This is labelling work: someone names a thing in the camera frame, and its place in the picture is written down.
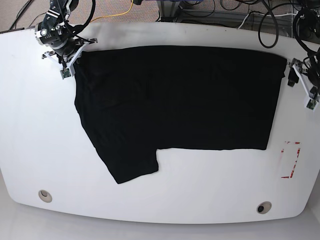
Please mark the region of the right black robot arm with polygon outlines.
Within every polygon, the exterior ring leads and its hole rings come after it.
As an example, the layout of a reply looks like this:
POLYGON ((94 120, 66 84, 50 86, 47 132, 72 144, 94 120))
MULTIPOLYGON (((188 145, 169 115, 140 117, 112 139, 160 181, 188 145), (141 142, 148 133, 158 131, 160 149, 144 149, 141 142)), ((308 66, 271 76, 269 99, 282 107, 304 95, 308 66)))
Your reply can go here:
POLYGON ((87 39, 79 36, 79 33, 93 19, 96 1, 92 1, 90 14, 85 23, 72 26, 69 24, 69 17, 78 4, 77 0, 51 0, 43 21, 38 23, 34 29, 38 43, 52 49, 44 53, 42 57, 54 60, 53 55, 55 55, 63 77, 66 74, 72 74, 71 67, 83 48, 97 42, 95 38, 87 39))

